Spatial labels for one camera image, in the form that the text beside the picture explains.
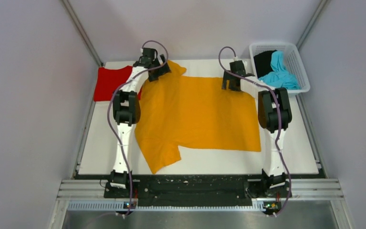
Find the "yellow t-shirt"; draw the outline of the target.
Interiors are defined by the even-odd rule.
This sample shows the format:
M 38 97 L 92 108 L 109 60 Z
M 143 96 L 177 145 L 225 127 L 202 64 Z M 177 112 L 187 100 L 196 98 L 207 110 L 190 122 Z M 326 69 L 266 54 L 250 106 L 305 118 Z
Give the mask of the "yellow t-shirt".
M 168 62 L 171 72 L 146 81 L 136 125 L 138 146 L 155 174 L 181 160 L 179 147 L 260 152 L 255 99 L 221 88 L 222 79 L 186 76 Z

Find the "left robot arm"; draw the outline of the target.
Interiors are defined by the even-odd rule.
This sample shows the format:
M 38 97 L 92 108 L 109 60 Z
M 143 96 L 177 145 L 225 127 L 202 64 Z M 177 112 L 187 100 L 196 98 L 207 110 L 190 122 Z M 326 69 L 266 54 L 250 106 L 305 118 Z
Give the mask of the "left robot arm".
M 113 92 L 107 114 L 108 124 L 117 138 L 116 158 L 109 183 L 122 197 L 130 196 L 134 190 L 129 178 L 132 169 L 128 164 L 128 153 L 133 131 L 141 118 L 139 91 L 145 81 L 157 81 L 160 76 L 171 72 L 164 54 L 159 55 L 154 48 L 141 48 L 141 53 L 126 82 Z

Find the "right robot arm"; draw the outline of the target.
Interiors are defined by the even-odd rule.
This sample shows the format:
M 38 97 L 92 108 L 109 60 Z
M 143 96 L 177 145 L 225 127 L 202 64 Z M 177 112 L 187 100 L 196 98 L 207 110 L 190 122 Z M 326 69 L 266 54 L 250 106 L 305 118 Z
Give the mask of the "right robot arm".
M 292 121 L 288 92 L 259 81 L 246 71 L 244 61 L 237 57 L 229 67 L 224 70 L 222 88 L 247 93 L 257 101 L 257 118 L 265 134 L 260 190 L 272 197 L 285 186 L 288 171 L 282 153 L 285 132 Z

